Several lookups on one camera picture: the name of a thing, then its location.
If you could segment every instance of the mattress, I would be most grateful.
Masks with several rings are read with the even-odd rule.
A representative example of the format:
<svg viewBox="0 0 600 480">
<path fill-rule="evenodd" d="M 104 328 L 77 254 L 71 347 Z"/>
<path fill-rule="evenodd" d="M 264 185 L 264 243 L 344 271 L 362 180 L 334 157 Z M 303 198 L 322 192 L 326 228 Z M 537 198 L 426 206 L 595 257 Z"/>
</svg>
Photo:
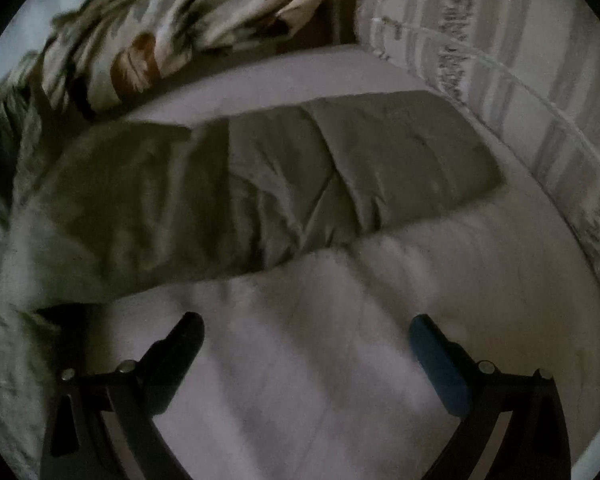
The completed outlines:
<svg viewBox="0 0 600 480">
<path fill-rule="evenodd" d="M 329 48 L 199 80 L 129 117 L 191 126 L 415 89 L 426 86 L 357 47 Z M 193 478 L 419 479 L 458 424 L 408 346 L 410 320 L 425 312 L 475 360 L 517 374 L 550 370 L 576 460 L 600 427 L 600 290 L 538 184 L 474 126 L 506 180 L 491 196 L 266 272 L 165 285 L 93 310 L 91 371 L 140 358 L 195 310 L 205 344 L 155 419 Z"/>
</svg>

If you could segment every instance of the metal bolt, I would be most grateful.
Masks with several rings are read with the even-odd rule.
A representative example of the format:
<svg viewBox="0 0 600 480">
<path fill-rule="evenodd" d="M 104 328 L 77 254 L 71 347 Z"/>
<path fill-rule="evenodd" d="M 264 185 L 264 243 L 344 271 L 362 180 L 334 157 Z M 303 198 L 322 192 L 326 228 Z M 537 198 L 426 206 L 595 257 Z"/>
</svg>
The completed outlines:
<svg viewBox="0 0 600 480">
<path fill-rule="evenodd" d="M 75 370 L 73 368 L 67 368 L 66 370 L 62 370 L 60 374 L 60 378 L 63 381 L 70 381 L 75 377 Z"/>
<path fill-rule="evenodd" d="M 491 375 L 496 371 L 496 367 L 491 361 L 480 361 L 478 363 L 478 370 L 483 374 Z"/>
<path fill-rule="evenodd" d="M 136 362 L 133 359 L 127 359 L 126 361 L 122 361 L 117 370 L 121 374 L 128 374 L 133 372 L 136 369 Z"/>
</svg>

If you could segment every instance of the patterned fabric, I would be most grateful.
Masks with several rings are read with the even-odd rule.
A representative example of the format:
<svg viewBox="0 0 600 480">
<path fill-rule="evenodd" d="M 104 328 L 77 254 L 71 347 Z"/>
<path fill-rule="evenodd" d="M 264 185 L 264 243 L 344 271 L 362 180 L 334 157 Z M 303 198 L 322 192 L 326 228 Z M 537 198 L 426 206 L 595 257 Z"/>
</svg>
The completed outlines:
<svg viewBox="0 0 600 480">
<path fill-rule="evenodd" d="M 87 0 L 57 16 L 42 53 L 0 83 L 0 226 L 84 119 L 129 101 L 196 53 L 286 40 L 321 1 Z M 52 134 L 41 140 L 44 132 Z"/>
<path fill-rule="evenodd" d="M 584 0 L 359 0 L 356 30 L 505 141 L 600 279 L 600 21 Z"/>
</svg>

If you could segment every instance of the blue gripper pad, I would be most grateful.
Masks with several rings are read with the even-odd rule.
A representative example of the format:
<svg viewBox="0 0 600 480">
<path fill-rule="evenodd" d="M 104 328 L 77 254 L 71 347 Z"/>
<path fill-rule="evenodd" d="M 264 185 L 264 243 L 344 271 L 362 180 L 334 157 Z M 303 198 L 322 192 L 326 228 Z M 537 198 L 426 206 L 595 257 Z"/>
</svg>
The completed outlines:
<svg viewBox="0 0 600 480">
<path fill-rule="evenodd" d="M 411 321 L 409 343 L 445 409 L 464 419 L 473 403 L 467 362 L 474 367 L 475 363 L 459 344 L 451 343 L 426 314 Z"/>
</svg>

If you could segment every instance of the striped cushion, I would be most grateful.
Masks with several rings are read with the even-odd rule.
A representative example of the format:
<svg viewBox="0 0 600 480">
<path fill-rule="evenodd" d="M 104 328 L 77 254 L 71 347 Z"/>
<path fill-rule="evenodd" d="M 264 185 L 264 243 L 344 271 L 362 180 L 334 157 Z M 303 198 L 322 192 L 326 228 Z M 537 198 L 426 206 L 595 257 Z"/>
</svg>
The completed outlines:
<svg viewBox="0 0 600 480">
<path fill-rule="evenodd" d="M 600 277 L 600 21 L 584 0 L 359 0 L 356 31 L 508 144 Z"/>
</svg>

